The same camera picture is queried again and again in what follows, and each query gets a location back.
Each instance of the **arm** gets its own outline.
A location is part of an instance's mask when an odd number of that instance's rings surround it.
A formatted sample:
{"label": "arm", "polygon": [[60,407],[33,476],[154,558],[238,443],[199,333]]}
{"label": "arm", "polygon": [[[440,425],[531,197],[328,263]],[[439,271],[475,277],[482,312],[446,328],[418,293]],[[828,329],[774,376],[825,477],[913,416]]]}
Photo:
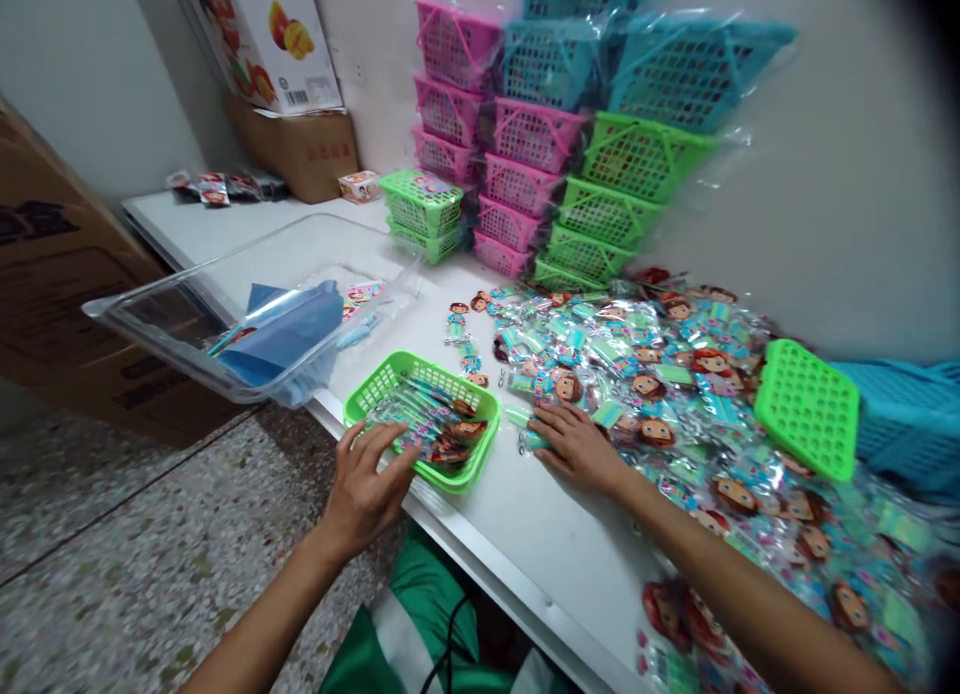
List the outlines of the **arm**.
{"label": "arm", "polygon": [[352,426],[337,445],[337,474],[323,518],[266,591],[180,690],[269,692],[290,649],[340,570],[400,515],[419,450],[409,447],[377,474],[380,455],[406,424]]}
{"label": "arm", "polygon": [[625,464],[582,411],[539,406],[530,426],[556,450],[538,450],[537,457],[572,483],[626,509],[774,691],[903,691],[843,633]]}

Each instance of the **pink plastic basket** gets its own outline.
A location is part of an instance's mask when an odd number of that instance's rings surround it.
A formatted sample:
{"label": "pink plastic basket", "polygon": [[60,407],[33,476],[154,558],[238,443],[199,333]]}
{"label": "pink plastic basket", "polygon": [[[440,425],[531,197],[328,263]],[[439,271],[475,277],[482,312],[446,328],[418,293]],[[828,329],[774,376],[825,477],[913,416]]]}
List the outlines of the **pink plastic basket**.
{"label": "pink plastic basket", "polygon": [[415,75],[413,80],[417,84],[417,111],[423,120],[423,130],[460,146],[476,148],[483,95],[461,91],[424,76]]}
{"label": "pink plastic basket", "polygon": [[554,191],[563,183],[563,176],[548,174],[493,154],[485,156],[487,197],[511,209],[542,217],[552,203]]}
{"label": "pink plastic basket", "polygon": [[477,238],[473,254],[481,264],[500,272],[508,279],[516,279],[526,270],[530,251],[514,251],[506,244],[476,230],[473,234]]}
{"label": "pink plastic basket", "polygon": [[526,251],[533,246],[533,239],[542,220],[490,201],[482,194],[479,199],[478,228],[481,232],[515,251]]}
{"label": "pink plastic basket", "polygon": [[497,97],[497,154],[556,174],[586,122],[579,114]]}
{"label": "pink plastic basket", "polygon": [[420,127],[414,127],[417,159],[427,171],[437,174],[459,187],[472,186],[480,180],[479,155],[473,149],[459,146]]}
{"label": "pink plastic basket", "polygon": [[467,91],[483,91],[500,50],[500,26],[446,4],[414,0],[420,19],[417,46],[427,73]]}

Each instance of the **transparent plastic bin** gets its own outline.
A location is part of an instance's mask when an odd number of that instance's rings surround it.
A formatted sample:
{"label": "transparent plastic bin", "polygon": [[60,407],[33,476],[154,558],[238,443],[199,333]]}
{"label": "transparent plastic bin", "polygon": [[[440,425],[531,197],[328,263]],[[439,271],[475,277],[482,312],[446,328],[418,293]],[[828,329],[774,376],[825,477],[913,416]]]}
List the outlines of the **transparent plastic bin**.
{"label": "transparent plastic bin", "polygon": [[[311,214],[179,274],[87,302],[83,310],[230,401],[274,399],[294,409],[327,386],[337,368],[358,363],[368,343],[389,336],[391,320],[418,296],[422,262],[422,252],[384,232],[332,214]],[[307,316],[316,306],[308,309],[309,304],[301,303],[277,317],[269,310],[282,308],[284,299],[268,298],[253,307],[256,319],[248,316],[254,284],[306,292],[332,281],[346,303],[350,286],[378,280],[386,282],[383,289],[360,303],[348,321],[335,323],[332,331],[330,320],[337,320],[327,307],[323,330],[329,333],[316,342],[312,339],[319,315]],[[296,327],[287,326],[290,315],[299,319]],[[254,321],[261,330],[272,326],[273,337],[278,332],[285,341],[296,337],[288,357],[292,361],[266,381],[242,378],[219,358],[231,347],[216,349]]]}

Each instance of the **green plastic basket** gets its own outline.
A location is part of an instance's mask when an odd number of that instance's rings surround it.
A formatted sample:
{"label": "green plastic basket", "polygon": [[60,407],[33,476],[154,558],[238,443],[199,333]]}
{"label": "green plastic basket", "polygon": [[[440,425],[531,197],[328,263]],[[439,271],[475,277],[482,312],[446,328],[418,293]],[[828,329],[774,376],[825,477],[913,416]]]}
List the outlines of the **green plastic basket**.
{"label": "green plastic basket", "polygon": [[553,225],[553,233],[547,242],[547,257],[551,262],[597,281],[615,277],[633,255],[629,249],[577,234],[559,224]]}
{"label": "green plastic basket", "polygon": [[456,229],[462,189],[416,169],[388,174],[380,188],[394,221],[415,234],[436,238]]}
{"label": "green plastic basket", "polygon": [[[477,483],[487,463],[487,455],[500,428],[500,401],[486,389],[458,377],[433,362],[421,359],[408,351],[395,351],[384,359],[373,374],[358,386],[343,405],[343,421],[353,426],[363,419],[383,397],[398,386],[405,377],[413,376],[434,386],[441,387],[454,399],[461,399],[472,406],[478,420],[488,422],[480,441],[474,444],[466,464],[455,474],[447,474],[425,461],[417,461],[413,468],[433,486],[451,494],[462,494]],[[399,453],[400,447],[394,444]]]}
{"label": "green plastic basket", "polygon": [[568,176],[559,222],[578,234],[630,249],[640,243],[660,209],[660,204]]}
{"label": "green plastic basket", "polygon": [[771,342],[754,411],[770,437],[817,474],[840,482],[856,464],[860,394],[795,341]]}
{"label": "green plastic basket", "polygon": [[401,226],[392,216],[387,216],[387,226],[390,227],[390,236],[394,239],[410,242],[423,249],[426,252],[427,264],[439,264],[453,254],[460,244],[460,229],[454,229],[449,234],[433,239]]}
{"label": "green plastic basket", "polygon": [[607,288],[606,283],[594,281],[582,274],[569,272],[563,267],[547,261],[539,254],[534,262],[535,268],[531,279],[534,283],[540,284],[550,291],[591,292],[602,291]]}
{"label": "green plastic basket", "polygon": [[582,176],[654,204],[666,204],[716,145],[713,137],[597,112]]}

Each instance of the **terrazzo floor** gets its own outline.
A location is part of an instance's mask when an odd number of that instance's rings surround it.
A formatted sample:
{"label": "terrazzo floor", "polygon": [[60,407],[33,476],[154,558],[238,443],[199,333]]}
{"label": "terrazzo floor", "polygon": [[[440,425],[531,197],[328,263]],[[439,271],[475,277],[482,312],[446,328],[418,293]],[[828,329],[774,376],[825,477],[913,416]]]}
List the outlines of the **terrazzo floor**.
{"label": "terrazzo floor", "polygon": [[[177,451],[55,413],[0,440],[0,692],[172,692],[318,519],[334,441],[248,411]],[[402,521],[341,574],[274,687],[313,692]]]}

